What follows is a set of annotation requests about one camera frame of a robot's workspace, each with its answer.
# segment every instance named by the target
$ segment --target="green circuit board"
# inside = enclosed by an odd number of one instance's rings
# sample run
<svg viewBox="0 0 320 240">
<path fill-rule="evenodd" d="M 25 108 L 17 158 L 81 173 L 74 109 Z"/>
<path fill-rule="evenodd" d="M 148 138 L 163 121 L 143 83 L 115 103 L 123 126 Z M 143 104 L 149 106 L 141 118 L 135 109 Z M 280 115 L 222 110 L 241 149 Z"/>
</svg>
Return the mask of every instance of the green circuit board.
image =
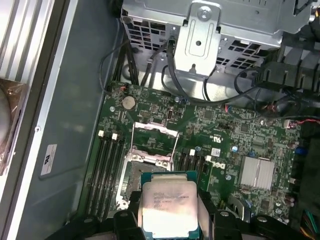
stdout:
<svg viewBox="0 0 320 240">
<path fill-rule="evenodd" d="M 114 93 L 104 99 L 81 194 L 79 214 L 98 214 L 117 209 L 117 189 L 120 187 L 126 191 L 128 186 L 127 179 L 124 180 L 125 186 L 118 186 L 123 161 L 131 147 L 133 123 L 139 122 L 157 123 L 179 132 L 174 152 L 175 163 L 178 163 L 185 149 L 197 150 L 203 156 L 211 156 L 211 161 L 204 161 L 201 172 L 198 172 L 198 186 L 211 193 L 217 206 L 223 206 L 229 196 L 235 196 L 248 203 L 253 214 L 267 214 L 277 219 L 288 218 L 289 207 L 284 198 L 290 184 L 294 152 L 287 144 L 299 139 L 299 127 L 284 129 L 283 120 L 239 120 L 226 113 L 225 106 L 190 105 L 183 100 L 176 102 L 175 97 L 167 92 L 135 85 L 119 90 L 121 86 L 123 83 L 115 83 Z M 135 106 L 131 110 L 123 107 L 126 96 L 134 98 Z M 252 118 L 255 115 L 251 110 L 240 108 L 232 108 L 232 112 L 243 118 Z M 118 150 L 120 147 L 114 149 L 114 153 L 117 152 L 116 162 L 108 160 L 105 164 L 97 164 L 99 158 L 102 162 L 106 158 L 99 157 L 102 149 L 99 131 L 121 136 L 121 150 Z M 173 151 L 174 144 L 173 137 L 158 131 L 140 129 L 134 133 L 133 145 L 149 154 L 167 156 Z M 245 156 L 274 163 L 270 189 L 240 184 Z M 130 168 L 133 167 L 129 164 L 127 175 L 132 175 Z M 99 169 L 103 175 L 94 182 Z M 144 171 L 141 167 L 136 169 L 137 176 Z M 97 207 L 92 210 L 94 201 Z M 104 213 L 100 217 L 106 218 L 107 215 Z"/>
</svg>

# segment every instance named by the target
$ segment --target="motherboard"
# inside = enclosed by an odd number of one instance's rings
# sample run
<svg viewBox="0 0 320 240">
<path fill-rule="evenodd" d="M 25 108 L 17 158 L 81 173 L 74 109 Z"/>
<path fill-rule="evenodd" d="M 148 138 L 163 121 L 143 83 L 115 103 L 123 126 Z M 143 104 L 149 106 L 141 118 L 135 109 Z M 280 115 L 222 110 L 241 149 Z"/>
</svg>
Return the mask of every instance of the motherboard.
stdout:
<svg viewBox="0 0 320 240">
<path fill-rule="evenodd" d="M 300 128 L 250 119 L 251 110 L 191 105 L 168 92 L 114 83 L 106 95 L 78 213 L 105 219 L 128 207 L 143 172 L 197 171 L 218 208 L 234 199 L 251 215 L 288 223 L 287 198 Z"/>
</svg>

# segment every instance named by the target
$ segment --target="sticker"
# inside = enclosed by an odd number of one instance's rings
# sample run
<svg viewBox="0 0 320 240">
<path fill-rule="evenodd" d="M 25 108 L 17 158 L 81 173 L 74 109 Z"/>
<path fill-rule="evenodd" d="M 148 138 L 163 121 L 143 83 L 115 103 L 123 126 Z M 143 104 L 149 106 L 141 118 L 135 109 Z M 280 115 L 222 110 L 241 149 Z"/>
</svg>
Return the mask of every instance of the sticker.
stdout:
<svg viewBox="0 0 320 240">
<path fill-rule="evenodd" d="M 56 154 L 56 149 L 57 149 L 57 144 L 50 144 L 46 148 L 41 176 L 49 174 L 51 172 L 52 164 L 54 163 L 54 158 Z"/>
<path fill-rule="evenodd" d="M 220 148 L 212 148 L 211 149 L 211 156 L 214 156 L 214 157 L 220 157 L 220 152 L 221 152 L 221 149 Z"/>
</svg>

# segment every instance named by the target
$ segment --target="silver heatsink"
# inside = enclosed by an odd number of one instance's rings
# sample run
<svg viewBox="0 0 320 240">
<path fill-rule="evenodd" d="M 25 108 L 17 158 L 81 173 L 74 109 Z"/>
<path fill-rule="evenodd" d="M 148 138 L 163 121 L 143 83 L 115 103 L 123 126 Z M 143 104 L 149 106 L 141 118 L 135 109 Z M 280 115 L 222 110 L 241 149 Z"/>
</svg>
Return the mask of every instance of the silver heatsink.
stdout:
<svg viewBox="0 0 320 240">
<path fill-rule="evenodd" d="M 242 160 L 239 176 L 240 184 L 270 190 L 274 169 L 274 162 L 246 156 L 244 160 Z"/>
</svg>

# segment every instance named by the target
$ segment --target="cpu processor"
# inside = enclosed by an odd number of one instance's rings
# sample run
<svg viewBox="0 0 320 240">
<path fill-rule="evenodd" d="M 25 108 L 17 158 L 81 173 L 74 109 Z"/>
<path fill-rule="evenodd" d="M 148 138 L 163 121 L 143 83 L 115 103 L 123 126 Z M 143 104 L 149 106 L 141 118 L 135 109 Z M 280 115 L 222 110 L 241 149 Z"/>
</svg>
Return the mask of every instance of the cpu processor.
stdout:
<svg viewBox="0 0 320 240">
<path fill-rule="evenodd" d="M 196 172 L 142 174 L 141 225 L 146 236 L 169 239 L 199 235 L 197 184 L 187 174 L 197 179 Z"/>
</svg>

